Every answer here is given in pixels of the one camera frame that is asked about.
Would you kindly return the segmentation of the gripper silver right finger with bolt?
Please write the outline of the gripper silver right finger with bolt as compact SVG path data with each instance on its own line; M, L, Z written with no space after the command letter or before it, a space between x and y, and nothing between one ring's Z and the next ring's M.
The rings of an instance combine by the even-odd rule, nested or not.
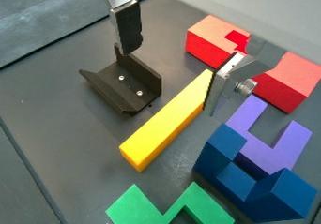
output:
M235 52L214 71L203 105L203 111L209 116L213 116L221 96L226 97L230 92L235 92L244 97L252 94L257 81L252 79L252 73L246 73L245 67L253 61L253 56L244 56Z

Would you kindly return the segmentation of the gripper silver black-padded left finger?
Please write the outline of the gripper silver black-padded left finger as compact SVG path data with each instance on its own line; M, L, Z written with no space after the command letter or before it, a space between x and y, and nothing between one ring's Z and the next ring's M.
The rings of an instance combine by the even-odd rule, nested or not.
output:
M141 6L137 0L104 0L123 55L131 54L142 45Z

